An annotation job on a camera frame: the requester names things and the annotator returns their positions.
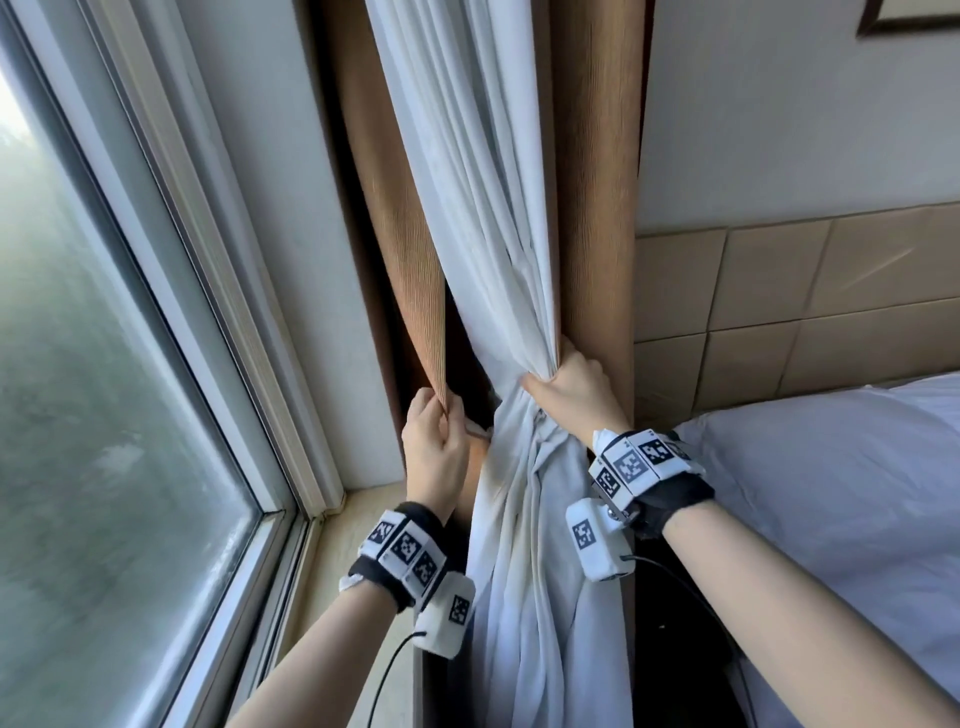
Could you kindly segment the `brown ribbed curtain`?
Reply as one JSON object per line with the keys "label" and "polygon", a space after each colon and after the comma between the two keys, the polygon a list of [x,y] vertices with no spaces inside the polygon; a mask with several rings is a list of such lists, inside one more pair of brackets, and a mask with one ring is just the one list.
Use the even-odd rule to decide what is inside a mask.
{"label": "brown ribbed curtain", "polygon": [[[646,0],[534,0],[559,328],[635,403],[633,284]],[[399,405],[450,385],[481,426],[489,383],[469,343],[403,150],[365,0],[310,0],[347,198],[388,317]]]}

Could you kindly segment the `person's right hand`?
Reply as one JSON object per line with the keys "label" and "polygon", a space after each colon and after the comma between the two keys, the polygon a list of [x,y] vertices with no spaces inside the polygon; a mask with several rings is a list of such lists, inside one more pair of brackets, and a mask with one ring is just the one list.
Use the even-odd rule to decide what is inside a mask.
{"label": "person's right hand", "polygon": [[556,378],[562,389],[562,403],[539,408],[595,453],[594,433],[632,431],[632,420],[620,406],[601,363],[585,357],[566,336],[560,343],[560,364],[550,380]]}

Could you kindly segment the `person's left forearm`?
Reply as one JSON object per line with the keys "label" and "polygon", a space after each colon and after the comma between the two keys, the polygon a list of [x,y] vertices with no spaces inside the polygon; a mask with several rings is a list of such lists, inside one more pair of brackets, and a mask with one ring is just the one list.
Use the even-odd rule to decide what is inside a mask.
{"label": "person's left forearm", "polygon": [[346,588],[224,728],[347,728],[398,613],[378,583]]}

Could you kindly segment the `beige stone window sill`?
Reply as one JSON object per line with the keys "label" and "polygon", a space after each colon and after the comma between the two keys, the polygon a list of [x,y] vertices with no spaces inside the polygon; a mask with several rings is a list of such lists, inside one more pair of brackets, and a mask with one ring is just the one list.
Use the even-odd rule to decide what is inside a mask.
{"label": "beige stone window sill", "polygon": [[[308,537],[296,576],[293,601],[278,649],[282,662],[339,593],[339,581],[357,555],[361,542],[381,514],[405,499],[405,486],[398,481],[386,486],[350,491],[342,510],[326,516]],[[407,644],[392,667],[388,664],[402,640],[413,632],[411,612],[399,615],[390,626],[373,668],[361,692],[348,728],[366,728],[375,708],[372,728],[422,728],[422,661],[418,650]],[[377,689],[389,670],[379,699]]]}

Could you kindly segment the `tan padded headboard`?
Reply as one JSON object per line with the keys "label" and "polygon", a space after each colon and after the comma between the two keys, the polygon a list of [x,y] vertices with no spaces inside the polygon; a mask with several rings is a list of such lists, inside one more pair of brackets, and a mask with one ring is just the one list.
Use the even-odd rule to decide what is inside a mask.
{"label": "tan padded headboard", "polygon": [[635,417],[960,370],[960,200],[642,234]]}

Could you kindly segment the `glass window with white frame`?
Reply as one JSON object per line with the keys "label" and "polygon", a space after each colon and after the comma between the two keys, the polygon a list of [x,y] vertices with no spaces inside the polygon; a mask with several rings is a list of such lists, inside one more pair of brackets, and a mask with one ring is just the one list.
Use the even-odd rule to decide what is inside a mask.
{"label": "glass window with white frame", "polygon": [[0,0],[0,728],[221,728],[330,492],[175,2]]}

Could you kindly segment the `white bed duvet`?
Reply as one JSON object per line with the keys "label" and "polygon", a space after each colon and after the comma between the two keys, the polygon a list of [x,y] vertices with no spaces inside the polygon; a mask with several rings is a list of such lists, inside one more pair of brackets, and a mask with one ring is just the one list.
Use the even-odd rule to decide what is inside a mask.
{"label": "white bed duvet", "polygon": [[960,371],[709,412],[675,431],[719,504],[960,707]]}

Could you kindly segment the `white sheer curtain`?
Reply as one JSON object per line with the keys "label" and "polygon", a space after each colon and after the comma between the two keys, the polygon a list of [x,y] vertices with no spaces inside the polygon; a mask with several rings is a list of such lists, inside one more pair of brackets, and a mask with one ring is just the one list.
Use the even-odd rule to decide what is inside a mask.
{"label": "white sheer curtain", "polygon": [[429,233],[499,404],[466,574],[481,728],[633,728],[621,588],[584,576],[566,511],[586,448],[520,383],[557,369],[530,0],[366,0]]}

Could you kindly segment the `dark framed wall picture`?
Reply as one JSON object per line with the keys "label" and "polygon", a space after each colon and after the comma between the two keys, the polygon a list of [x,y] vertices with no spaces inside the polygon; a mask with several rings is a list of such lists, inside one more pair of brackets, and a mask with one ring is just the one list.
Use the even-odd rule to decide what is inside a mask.
{"label": "dark framed wall picture", "polygon": [[960,31],[960,0],[866,0],[856,37]]}

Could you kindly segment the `person's left hand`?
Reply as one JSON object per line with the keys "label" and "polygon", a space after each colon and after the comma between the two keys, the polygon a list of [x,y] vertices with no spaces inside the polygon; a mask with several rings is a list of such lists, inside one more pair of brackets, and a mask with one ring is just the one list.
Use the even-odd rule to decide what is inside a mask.
{"label": "person's left hand", "polygon": [[465,486],[470,444],[463,412],[463,440],[452,444],[405,444],[406,495],[428,508],[445,526]]}

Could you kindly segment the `person's right forearm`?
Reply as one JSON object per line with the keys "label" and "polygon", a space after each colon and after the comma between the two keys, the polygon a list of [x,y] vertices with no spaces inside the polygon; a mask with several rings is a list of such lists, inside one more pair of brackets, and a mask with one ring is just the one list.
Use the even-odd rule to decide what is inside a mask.
{"label": "person's right forearm", "polygon": [[960,703],[904,650],[715,501],[663,537],[804,728],[960,728]]}

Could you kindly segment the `black wristband with marker tags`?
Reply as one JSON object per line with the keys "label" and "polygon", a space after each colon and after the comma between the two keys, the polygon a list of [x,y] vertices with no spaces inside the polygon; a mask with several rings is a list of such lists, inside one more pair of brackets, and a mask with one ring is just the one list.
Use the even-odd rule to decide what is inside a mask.
{"label": "black wristband with marker tags", "polygon": [[421,611],[448,571],[445,526],[426,505],[405,501],[384,511],[358,548],[339,591],[368,581],[385,588],[397,612]]}
{"label": "black wristband with marker tags", "polygon": [[592,451],[592,491],[639,539],[661,539],[681,510],[715,499],[705,470],[670,436],[652,429],[595,430]]}

